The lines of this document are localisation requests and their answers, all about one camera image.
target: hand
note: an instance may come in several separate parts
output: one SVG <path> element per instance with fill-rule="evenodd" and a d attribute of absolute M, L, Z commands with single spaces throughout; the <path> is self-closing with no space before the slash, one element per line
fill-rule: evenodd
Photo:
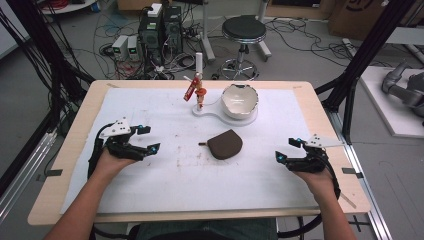
<path fill-rule="evenodd" d="M 315 200 L 320 204 L 329 198 L 336 198 L 334 194 L 333 180 L 330 172 L 324 169 L 319 173 L 293 172 L 302 178 L 308 185 L 309 190 L 314 195 Z"/>
<path fill-rule="evenodd" d="M 111 155 L 107 148 L 104 148 L 97 162 L 93 176 L 100 177 L 110 182 L 122 169 L 133 163 L 135 163 L 134 160 L 117 158 Z"/>

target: floor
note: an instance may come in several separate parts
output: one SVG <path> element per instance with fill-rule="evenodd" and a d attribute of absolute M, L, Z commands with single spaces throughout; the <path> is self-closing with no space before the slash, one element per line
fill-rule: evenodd
<path fill-rule="evenodd" d="M 222 17 L 210 20 L 209 26 L 214 30 L 210 36 L 217 36 L 211 37 L 211 45 L 217 59 L 206 65 L 204 78 L 212 76 L 225 59 L 237 54 L 237 44 L 219 37 L 223 21 Z M 101 45 L 113 42 L 113 37 L 105 35 L 114 36 L 116 33 L 116 28 L 111 28 L 111 25 L 125 26 L 119 28 L 121 34 L 131 34 L 136 30 L 137 14 L 121 13 L 114 2 L 108 2 L 100 13 L 84 9 L 61 15 L 60 22 L 81 65 L 96 79 L 116 79 L 117 77 L 113 76 L 112 62 L 95 56 L 92 52 L 98 54 Z M 309 81 L 314 87 L 318 87 L 338 77 L 349 63 L 348 59 L 340 59 L 328 50 L 315 53 L 329 60 L 311 51 L 294 49 L 310 50 L 314 41 L 318 40 L 316 37 L 311 38 L 311 35 L 306 36 L 302 31 L 292 32 L 294 26 L 319 37 L 318 45 L 322 48 L 330 44 L 340 44 L 341 38 L 328 34 L 325 22 L 290 21 L 277 25 L 285 32 L 279 35 L 268 30 L 266 44 L 273 54 L 272 57 L 264 62 L 260 51 L 255 47 L 251 48 L 247 57 L 256 63 L 260 70 L 257 81 Z M 353 44 L 359 46 L 361 42 L 353 41 Z M 402 46 L 391 44 L 383 47 L 372 65 L 396 66 L 403 59 L 416 69 L 423 68 L 423 65 Z M 182 79 L 184 75 L 190 76 L 192 72 L 176 73 L 175 78 Z M 322 94 L 320 98 L 325 99 L 325 96 L 326 94 Z M 0 174 L 3 174 L 48 112 L 47 90 L 19 50 L 0 60 L 0 99 L 0 151 L 3 154 Z M 361 84 L 358 84 L 356 92 L 351 137 L 392 238 L 423 239 L 424 188 L 420 186 L 423 180 L 424 140 L 392 137 Z M 50 229 L 49 226 L 30 226 L 26 219 L 43 185 L 42 181 L 37 180 L 37 176 L 42 174 L 48 160 L 54 157 L 62 141 L 63 137 L 60 136 L 12 210 L 0 223 L 0 239 L 41 239 Z M 367 221 L 363 215 L 356 217 L 360 222 Z M 354 220 L 353 216 L 348 216 L 348 219 Z M 294 229 L 297 227 L 297 220 L 280 219 L 279 227 L 280 231 Z M 100 228 L 122 233 L 126 226 L 107 224 Z M 352 228 L 358 239 L 374 238 L 369 226 L 360 226 L 360 231 L 356 226 Z M 306 234 L 305 238 L 323 239 L 322 229 L 314 229 Z"/>

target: chair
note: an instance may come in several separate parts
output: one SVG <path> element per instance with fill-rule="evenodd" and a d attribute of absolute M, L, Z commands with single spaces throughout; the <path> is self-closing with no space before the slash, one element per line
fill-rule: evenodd
<path fill-rule="evenodd" d="M 240 16 L 226 20 L 222 25 L 225 38 L 241 43 L 237 58 L 229 59 L 220 68 L 221 75 L 231 80 L 254 80 L 259 76 L 255 64 L 244 59 L 249 53 L 248 44 L 265 39 L 265 25 L 254 16 Z"/>

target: chocolate-colored object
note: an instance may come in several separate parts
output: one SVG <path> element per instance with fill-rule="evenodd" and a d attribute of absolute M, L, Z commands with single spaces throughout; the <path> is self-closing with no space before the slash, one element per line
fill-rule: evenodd
<path fill-rule="evenodd" d="M 218 160 L 225 160 L 240 152 L 243 141 L 233 130 L 228 130 L 207 141 L 212 155 Z"/>

